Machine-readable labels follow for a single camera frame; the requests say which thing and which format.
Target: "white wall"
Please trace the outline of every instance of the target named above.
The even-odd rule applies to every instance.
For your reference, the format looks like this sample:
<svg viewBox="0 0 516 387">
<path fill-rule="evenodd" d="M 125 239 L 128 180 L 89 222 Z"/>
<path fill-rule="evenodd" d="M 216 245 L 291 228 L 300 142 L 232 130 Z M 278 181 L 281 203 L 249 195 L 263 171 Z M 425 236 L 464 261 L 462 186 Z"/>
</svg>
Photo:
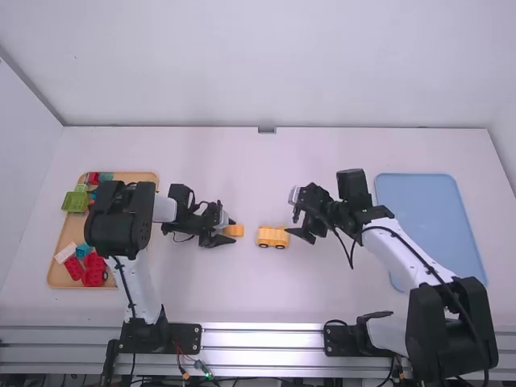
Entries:
<svg viewBox="0 0 516 387">
<path fill-rule="evenodd" d="M 2 288 L 63 129 L 2 58 L 0 129 Z"/>
<path fill-rule="evenodd" d="M 0 46 L 70 125 L 489 127 L 515 187 L 514 15 L 513 0 L 22 0 L 0 2 Z"/>
<path fill-rule="evenodd" d="M 516 193 L 516 94 L 495 114 L 490 134 L 509 183 Z"/>
</svg>

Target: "green toy block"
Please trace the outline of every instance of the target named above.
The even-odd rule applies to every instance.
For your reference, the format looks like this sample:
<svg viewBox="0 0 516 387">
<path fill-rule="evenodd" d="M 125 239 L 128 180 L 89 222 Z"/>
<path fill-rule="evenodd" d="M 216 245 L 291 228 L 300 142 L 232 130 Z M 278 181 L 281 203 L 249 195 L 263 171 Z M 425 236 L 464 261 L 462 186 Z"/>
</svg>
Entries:
<svg viewBox="0 0 516 387">
<path fill-rule="evenodd" d="M 88 208 L 87 192 L 67 192 L 61 209 L 66 212 L 85 212 Z"/>
<path fill-rule="evenodd" d="M 75 186 L 75 192 L 86 192 L 88 190 L 88 185 L 86 184 L 77 184 Z"/>
<path fill-rule="evenodd" d="M 98 174 L 98 181 L 102 183 L 103 181 L 113 180 L 113 177 L 113 173 L 111 172 L 100 172 Z"/>
</svg>

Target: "wooden tray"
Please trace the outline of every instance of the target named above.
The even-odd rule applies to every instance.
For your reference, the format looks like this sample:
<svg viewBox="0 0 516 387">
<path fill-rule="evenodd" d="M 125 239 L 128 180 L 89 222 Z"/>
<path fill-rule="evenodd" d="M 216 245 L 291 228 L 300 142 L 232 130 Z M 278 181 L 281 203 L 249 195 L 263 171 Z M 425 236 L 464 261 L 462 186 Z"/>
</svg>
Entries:
<svg viewBox="0 0 516 387">
<path fill-rule="evenodd" d="M 113 172 L 114 177 L 113 180 L 121 180 L 125 183 L 130 183 L 132 181 L 153 181 L 156 183 L 156 189 L 158 189 L 158 176 L 152 172 Z M 85 183 L 86 174 L 84 173 L 79 177 L 77 183 Z M 113 275 L 107 269 L 108 279 L 104 282 L 103 286 L 99 287 L 89 287 L 86 288 L 82 281 L 74 281 L 69 275 L 63 264 L 58 264 L 54 259 L 54 255 L 60 252 L 63 248 L 68 246 L 70 243 L 74 242 L 79 245 L 84 243 L 84 223 L 88 216 L 88 212 L 86 211 L 84 214 L 71 214 L 68 213 L 66 215 L 66 219 L 63 224 L 63 228 L 61 229 L 61 233 L 59 235 L 59 240 L 57 241 L 56 250 L 54 254 L 50 257 L 50 269 L 47 274 L 47 283 L 51 288 L 56 289 L 104 289 L 111 288 L 116 289 L 116 283 L 114 282 Z"/>
</svg>

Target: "cable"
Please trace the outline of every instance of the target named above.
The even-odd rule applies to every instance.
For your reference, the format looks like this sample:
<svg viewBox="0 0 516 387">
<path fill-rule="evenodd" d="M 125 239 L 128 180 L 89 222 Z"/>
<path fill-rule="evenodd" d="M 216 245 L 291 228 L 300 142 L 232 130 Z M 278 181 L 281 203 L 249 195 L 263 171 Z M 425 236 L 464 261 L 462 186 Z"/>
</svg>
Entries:
<svg viewBox="0 0 516 387">
<path fill-rule="evenodd" d="M 129 292 L 129 288 L 127 286 L 126 276 L 123 272 L 124 265 L 120 263 L 120 260 L 116 256 L 110 256 L 110 257 L 113 258 L 114 261 L 116 262 L 116 266 L 114 268 L 120 272 L 120 278 L 122 278 L 123 289 L 126 292 L 127 300 L 129 301 L 129 307 L 131 308 L 132 318 L 134 320 L 136 320 L 135 304 L 132 301 L 131 293 Z M 130 380 L 132 380 L 132 376 L 135 373 L 135 366 L 136 366 L 136 345 L 133 346 Z"/>
<path fill-rule="evenodd" d="M 482 362 L 484 363 L 484 366 L 487 366 L 487 356 L 485 355 L 484 348 L 481 345 L 481 337 L 478 334 L 478 331 L 476 330 L 475 324 L 473 324 L 471 317 L 469 317 L 469 313 L 466 311 L 466 309 L 464 308 L 464 306 L 462 305 L 460 300 L 455 296 L 455 294 L 452 291 L 451 286 L 449 284 L 447 284 L 446 282 L 444 282 L 443 278 L 435 271 L 435 268 L 433 266 L 431 266 L 430 264 L 428 264 L 428 262 L 418 252 L 416 252 L 415 249 L 412 246 L 410 246 L 410 244 L 406 240 L 404 240 L 396 231 L 391 230 L 388 227 L 383 227 L 383 226 L 369 226 L 369 227 L 363 228 L 355 236 L 355 238 L 353 240 L 353 245 L 352 245 L 352 249 L 351 249 L 351 258 L 353 259 L 353 252 L 355 250 L 355 246 L 356 246 L 356 243 L 357 243 L 359 237 L 362 234 L 364 234 L 364 232 L 369 231 L 369 230 L 383 230 L 383 231 L 390 232 L 391 236 L 397 238 L 400 242 L 402 242 L 403 245 L 407 249 L 409 249 L 409 251 L 412 252 L 412 254 L 414 254 L 414 256 L 423 264 L 423 266 L 425 266 L 425 268 L 428 270 L 428 272 L 431 273 L 435 277 L 435 279 L 443 286 L 447 295 L 456 304 L 456 307 L 459 310 L 460 315 L 462 315 L 464 320 L 466 320 L 466 323 L 468 324 L 469 329 L 473 333 L 473 337 L 476 341 L 478 351 L 481 354 Z M 482 387 L 486 387 L 488 383 L 489 383 L 489 369 L 484 368 L 484 382 L 482 383 Z"/>
<path fill-rule="evenodd" d="M 251 380 L 255 380 L 255 379 L 274 379 L 276 381 L 283 381 L 285 383 L 291 383 L 290 381 L 287 381 L 286 379 L 282 379 L 280 377 L 225 377 L 223 379 L 217 379 L 218 382 L 220 381 L 236 381 L 236 380 L 239 380 L 239 381 L 251 381 Z M 205 380 L 205 381 L 200 381 L 198 383 L 198 385 L 201 385 L 203 383 L 207 383 L 209 382 L 209 380 Z"/>
<path fill-rule="evenodd" d="M 320 218 L 322 220 L 322 222 L 324 223 L 324 225 L 329 228 L 331 230 L 331 232 L 333 232 L 335 234 L 335 236 L 337 237 L 337 239 L 339 240 L 340 242 L 340 245 L 343 247 L 344 249 L 344 253 L 346 254 L 346 258 L 347 258 L 347 262 L 349 263 L 349 266 L 352 268 L 352 270 L 354 269 L 353 267 L 353 259 L 352 257 L 349 255 L 349 253 L 347 252 L 347 248 L 346 248 L 346 245 L 344 244 L 344 242 L 342 241 L 342 238 L 340 238 L 340 235 L 339 233 L 337 232 L 337 230 L 335 229 L 335 227 L 328 221 L 327 217 L 320 211 L 320 210 L 316 210 L 312 207 L 307 207 L 307 210 L 310 210 L 311 212 L 315 213 L 315 216 L 317 218 Z"/>
<path fill-rule="evenodd" d="M 469 383 L 468 381 L 466 381 L 462 377 L 455 377 L 455 379 L 460 381 L 460 383 L 462 383 L 463 385 L 467 385 L 468 387 L 475 387 L 474 385 L 472 385 L 471 383 Z"/>
<path fill-rule="evenodd" d="M 354 269 L 353 267 L 353 259 L 352 259 L 352 256 L 349 255 L 349 253 L 347 252 L 347 248 L 346 248 L 346 245 L 344 244 L 344 242 L 342 241 L 342 238 L 340 238 L 340 235 L 339 233 L 337 232 L 337 230 L 332 227 L 331 230 L 333 231 L 333 233 L 335 234 L 335 236 L 337 237 L 337 239 L 339 240 L 340 244 L 342 245 L 343 249 L 344 249 L 344 252 L 346 253 L 346 258 L 347 258 L 347 262 L 349 262 L 349 266 L 350 268 L 352 268 L 352 270 Z"/>
<path fill-rule="evenodd" d="M 393 370 L 394 370 L 394 357 L 391 359 L 390 361 L 390 369 L 389 369 L 389 374 L 387 375 L 387 377 L 379 384 L 377 385 L 377 387 L 381 387 L 382 385 L 384 385 L 385 383 L 387 383 L 391 377 L 391 375 L 393 374 Z"/>
<path fill-rule="evenodd" d="M 182 239 L 182 240 L 177 240 L 176 239 L 176 232 L 175 231 L 172 231 L 173 235 L 172 235 L 172 240 L 176 243 L 182 243 L 182 242 L 186 242 L 188 240 L 192 240 L 193 238 L 195 238 L 195 235 L 191 235 L 189 236 L 188 238 L 186 239 Z"/>
</svg>

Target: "yellow toy car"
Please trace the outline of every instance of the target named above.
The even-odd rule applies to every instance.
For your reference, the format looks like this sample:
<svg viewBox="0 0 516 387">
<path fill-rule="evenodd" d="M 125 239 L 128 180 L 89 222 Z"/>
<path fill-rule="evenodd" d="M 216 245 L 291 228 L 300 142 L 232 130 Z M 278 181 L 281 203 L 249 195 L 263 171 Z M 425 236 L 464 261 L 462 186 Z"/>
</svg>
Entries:
<svg viewBox="0 0 516 387">
<path fill-rule="evenodd" d="M 223 228 L 223 234 L 229 237 L 243 237 L 243 224 L 231 224 Z"/>
<path fill-rule="evenodd" d="M 269 246 L 279 249 L 287 248 L 289 246 L 289 233 L 285 231 L 284 227 L 261 226 L 258 227 L 256 244 L 261 248 L 268 248 Z"/>
</svg>

